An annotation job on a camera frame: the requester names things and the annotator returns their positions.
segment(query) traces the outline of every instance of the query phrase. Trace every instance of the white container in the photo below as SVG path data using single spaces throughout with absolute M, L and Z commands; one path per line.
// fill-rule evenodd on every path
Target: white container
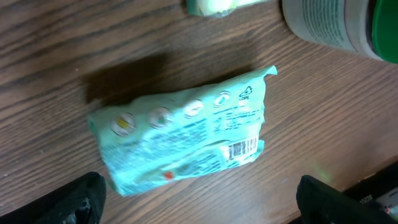
M 301 39 L 382 60 L 371 41 L 374 0 L 283 0 L 282 4 L 288 26 Z

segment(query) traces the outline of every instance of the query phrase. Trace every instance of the teal plastic wrapper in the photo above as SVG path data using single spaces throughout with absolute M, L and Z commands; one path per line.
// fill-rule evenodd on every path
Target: teal plastic wrapper
M 140 194 L 256 160 L 267 74 L 276 75 L 275 66 L 93 113 L 90 129 L 115 191 Z

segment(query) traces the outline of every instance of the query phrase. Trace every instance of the wooden table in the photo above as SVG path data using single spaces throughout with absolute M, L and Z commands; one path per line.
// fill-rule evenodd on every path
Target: wooden table
M 275 1 L 222 19 L 182 3 L 0 1 L 0 215 L 108 176 L 88 113 L 268 65 L 256 162 L 137 197 L 108 190 L 102 223 L 286 223 L 302 175 L 344 190 L 396 160 L 397 65 L 300 40 Z

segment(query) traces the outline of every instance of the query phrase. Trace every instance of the red spot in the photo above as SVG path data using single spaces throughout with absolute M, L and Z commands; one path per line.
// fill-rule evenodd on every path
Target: red spot
M 164 173 L 163 175 L 166 178 L 166 180 L 174 179 L 174 175 L 173 175 L 173 173 L 171 171 L 168 171 L 168 172 Z

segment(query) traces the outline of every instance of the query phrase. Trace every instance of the green lid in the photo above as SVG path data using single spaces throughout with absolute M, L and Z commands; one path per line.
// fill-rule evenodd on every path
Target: green lid
M 376 1 L 372 39 L 381 58 L 398 63 L 398 0 Z

